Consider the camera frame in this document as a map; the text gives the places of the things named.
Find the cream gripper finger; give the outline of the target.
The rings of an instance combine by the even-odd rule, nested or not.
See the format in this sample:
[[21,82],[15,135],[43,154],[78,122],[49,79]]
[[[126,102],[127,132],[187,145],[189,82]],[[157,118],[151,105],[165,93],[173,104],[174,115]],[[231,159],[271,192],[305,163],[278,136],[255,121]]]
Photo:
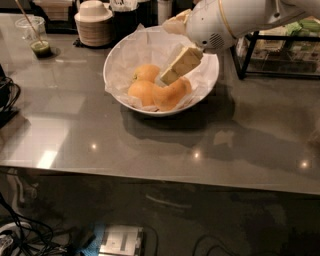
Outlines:
[[200,65],[203,51],[195,46],[178,45],[161,67],[159,80],[166,85],[175,82],[181,76]]
[[169,34],[185,35],[186,23],[190,13],[191,9],[187,9],[166,20],[162,24],[163,29]]

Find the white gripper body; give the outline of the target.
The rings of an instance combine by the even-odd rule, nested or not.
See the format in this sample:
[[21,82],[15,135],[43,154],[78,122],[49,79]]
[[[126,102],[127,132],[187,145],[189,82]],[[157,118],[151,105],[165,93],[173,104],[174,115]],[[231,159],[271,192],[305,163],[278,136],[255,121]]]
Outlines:
[[211,52],[230,48],[236,42],[222,0],[201,0],[188,16],[186,34],[198,47]]

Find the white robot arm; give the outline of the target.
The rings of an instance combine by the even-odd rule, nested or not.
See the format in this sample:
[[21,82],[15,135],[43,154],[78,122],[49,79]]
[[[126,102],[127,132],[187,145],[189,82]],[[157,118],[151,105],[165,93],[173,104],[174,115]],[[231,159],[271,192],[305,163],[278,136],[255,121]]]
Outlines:
[[200,0],[162,27],[169,34],[187,37],[194,49],[215,54],[248,33],[308,16],[320,18],[320,0]]

